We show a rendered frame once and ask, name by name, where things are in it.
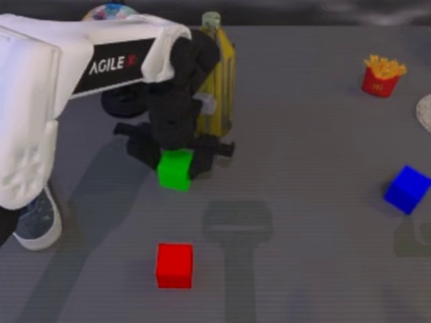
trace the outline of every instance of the white shoe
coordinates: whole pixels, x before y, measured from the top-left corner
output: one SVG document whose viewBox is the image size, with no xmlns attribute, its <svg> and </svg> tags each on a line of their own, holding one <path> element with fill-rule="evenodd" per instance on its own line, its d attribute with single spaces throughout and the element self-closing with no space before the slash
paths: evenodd
<svg viewBox="0 0 431 323">
<path fill-rule="evenodd" d="M 18 242 L 31 251 L 51 247 L 61 236 L 61 216 L 48 187 L 22 211 L 13 233 Z"/>
</svg>

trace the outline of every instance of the green cube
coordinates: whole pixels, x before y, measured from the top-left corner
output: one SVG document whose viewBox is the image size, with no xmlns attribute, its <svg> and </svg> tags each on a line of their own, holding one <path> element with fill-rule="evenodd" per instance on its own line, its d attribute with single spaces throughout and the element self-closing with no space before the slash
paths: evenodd
<svg viewBox="0 0 431 323">
<path fill-rule="evenodd" d="M 159 185 L 172 190 L 188 191 L 192 158 L 193 153 L 187 150 L 165 151 L 157 166 Z"/>
</svg>

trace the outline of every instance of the colorful ball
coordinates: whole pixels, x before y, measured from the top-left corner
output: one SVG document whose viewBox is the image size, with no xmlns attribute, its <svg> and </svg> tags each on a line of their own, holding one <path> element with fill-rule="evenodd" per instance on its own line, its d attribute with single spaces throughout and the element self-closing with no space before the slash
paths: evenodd
<svg viewBox="0 0 431 323">
<path fill-rule="evenodd" d="M 118 3 L 107 3 L 105 5 L 100 5 L 92 10 L 90 10 L 83 21 L 92 20 L 121 20 L 126 19 L 130 15 L 139 14 L 136 10 L 127 7 L 126 5 L 121 5 Z"/>
</svg>

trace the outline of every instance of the blue cube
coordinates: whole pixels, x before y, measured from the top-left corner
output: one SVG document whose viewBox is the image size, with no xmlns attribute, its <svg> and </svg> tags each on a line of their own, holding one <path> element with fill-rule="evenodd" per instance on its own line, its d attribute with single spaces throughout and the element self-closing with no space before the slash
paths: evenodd
<svg viewBox="0 0 431 323">
<path fill-rule="evenodd" d="M 385 200 L 410 215 L 430 187 L 430 179 L 410 166 L 404 166 L 385 194 Z"/>
</svg>

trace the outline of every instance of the cube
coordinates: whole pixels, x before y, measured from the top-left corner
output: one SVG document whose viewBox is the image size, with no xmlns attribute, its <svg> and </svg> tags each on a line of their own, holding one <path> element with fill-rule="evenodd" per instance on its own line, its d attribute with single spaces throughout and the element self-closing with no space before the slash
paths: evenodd
<svg viewBox="0 0 431 323">
<path fill-rule="evenodd" d="M 411 166 L 404 166 L 385 194 L 385 200 L 410 215 L 430 187 L 430 179 Z"/>
<path fill-rule="evenodd" d="M 190 289 L 193 276 L 191 244 L 159 244 L 156 279 L 159 288 Z"/>
<path fill-rule="evenodd" d="M 165 151 L 157 167 L 159 185 L 186 192 L 191 185 L 189 168 L 193 153 L 187 150 Z"/>
</svg>

